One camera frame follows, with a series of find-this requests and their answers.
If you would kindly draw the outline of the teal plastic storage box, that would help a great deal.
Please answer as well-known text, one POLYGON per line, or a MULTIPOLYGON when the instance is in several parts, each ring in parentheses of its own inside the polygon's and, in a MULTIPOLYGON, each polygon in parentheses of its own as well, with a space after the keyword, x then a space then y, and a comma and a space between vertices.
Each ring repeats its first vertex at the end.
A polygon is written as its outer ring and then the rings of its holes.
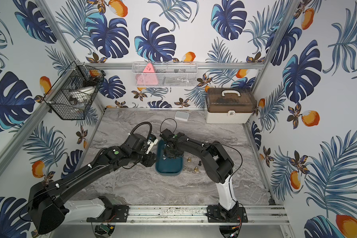
POLYGON ((165 154, 167 148, 163 140, 157 144, 155 170, 162 176, 178 176, 183 170, 183 156, 169 158, 165 154))

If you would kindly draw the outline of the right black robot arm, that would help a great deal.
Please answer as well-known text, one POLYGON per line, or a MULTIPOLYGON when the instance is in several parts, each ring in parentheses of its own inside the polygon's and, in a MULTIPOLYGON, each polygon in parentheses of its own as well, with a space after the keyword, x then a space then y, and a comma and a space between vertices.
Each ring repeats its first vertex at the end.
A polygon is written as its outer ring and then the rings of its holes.
POLYGON ((167 157, 182 156, 186 152, 201 160, 206 174, 216 183, 221 211, 226 216, 233 216, 239 208, 232 184, 234 162, 223 145, 217 141, 197 141, 183 133, 173 134, 169 130, 161 132, 160 138, 167 146, 167 157))

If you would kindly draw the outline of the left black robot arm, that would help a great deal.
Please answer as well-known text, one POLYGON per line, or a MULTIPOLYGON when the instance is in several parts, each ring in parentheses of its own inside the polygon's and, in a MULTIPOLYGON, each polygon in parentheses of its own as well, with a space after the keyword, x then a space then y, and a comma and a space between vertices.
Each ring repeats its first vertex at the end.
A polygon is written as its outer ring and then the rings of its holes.
POLYGON ((101 149, 94 160, 81 169, 47 185, 39 182, 29 193, 26 212, 30 215, 39 234, 45 235, 63 223, 68 210, 64 205, 76 193, 97 179, 125 167, 129 163, 141 163, 151 167, 156 162, 156 153, 125 150, 119 146, 101 149))

